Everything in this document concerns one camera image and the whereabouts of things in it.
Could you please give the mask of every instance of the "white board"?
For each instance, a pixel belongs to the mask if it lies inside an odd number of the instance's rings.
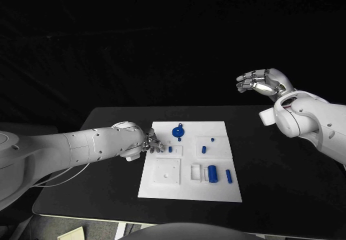
[[[180,141],[171,134],[178,123],[184,130]],[[224,122],[158,121],[152,122],[151,127],[165,151],[145,154],[138,198],[240,203],[242,196]],[[201,146],[206,146],[204,153],[201,153]],[[209,165],[216,166],[216,183],[209,182]],[[226,170],[230,171],[232,183],[227,183]]]

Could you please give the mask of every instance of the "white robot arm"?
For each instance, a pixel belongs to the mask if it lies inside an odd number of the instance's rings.
[[[41,136],[0,131],[0,210],[47,174],[118,155],[132,161],[147,150],[164,151],[164,145],[132,122]]]
[[[273,68],[247,72],[236,81],[240,93],[255,90],[275,102],[259,113],[263,125],[276,124],[284,135],[307,139],[321,153],[346,165],[346,106],[294,89]]]

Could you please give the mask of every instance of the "cable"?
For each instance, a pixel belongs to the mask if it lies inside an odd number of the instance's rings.
[[[49,178],[46,181],[41,181],[41,182],[38,182],[37,184],[34,184],[31,187],[36,187],[37,185],[44,184],[44,183],[49,182],[50,180],[56,179],[56,178],[57,178],[63,173],[66,173],[70,169],[72,169],[72,167],[67,168],[60,174],[57,174],[56,176],[53,176],[51,178]]]
[[[77,172],[77,174],[83,171],[83,169],[85,169],[87,166],[89,166],[89,163],[87,163],[86,166],[82,168],[82,170]],[[54,186],[63,184],[66,181],[69,181],[73,177],[70,177],[67,180],[64,180],[63,182],[60,182],[60,183],[57,183],[57,184],[54,184],[54,185],[50,185],[50,186],[40,186],[40,185],[36,184],[36,185],[33,185],[33,187],[40,187],[40,188],[54,187]]]

